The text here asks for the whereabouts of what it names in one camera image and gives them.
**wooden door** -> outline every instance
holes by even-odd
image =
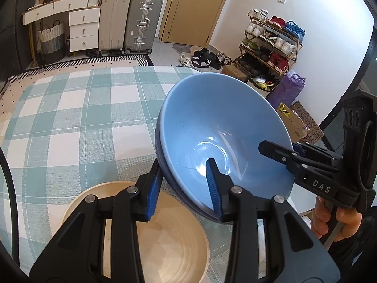
[[[223,0],[172,0],[161,41],[204,47],[222,5]]]

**silver suitcase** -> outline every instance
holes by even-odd
[[[163,0],[131,0],[127,17],[124,48],[130,51],[152,52]]]
[[[98,48],[122,49],[130,0],[102,0]]]

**metal screw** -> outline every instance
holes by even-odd
[[[85,197],[86,203],[92,203],[95,200],[95,195],[88,195]]]
[[[231,190],[232,193],[234,193],[234,194],[240,194],[240,193],[242,193],[242,188],[239,187],[239,186],[233,186],[230,190]]]
[[[276,196],[274,197],[274,200],[275,200],[275,202],[283,203],[283,202],[284,202],[284,197],[283,197],[283,196],[280,196],[280,195],[276,195]]]
[[[138,188],[136,186],[130,186],[127,188],[127,192],[130,193],[130,194],[135,194],[138,192]]]

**stacked bowl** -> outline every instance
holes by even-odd
[[[218,73],[194,74],[173,86],[155,131],[157,159],[169,185],[186,205],[216,222],[205,172],[209,158],[254,196],[289,197],[294,177],[259,153],[263,140],[293,150],[272,106],[247,84]]]

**desk leg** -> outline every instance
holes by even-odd
[[[29,23],[29,43],[30,43],[30,51],[31,51],[31,58],[33,59],[33,63],[31,67],[37,67],[37,60],[35,59],[35,48],[34,48],[34,36],[33,36],[33,23]]]

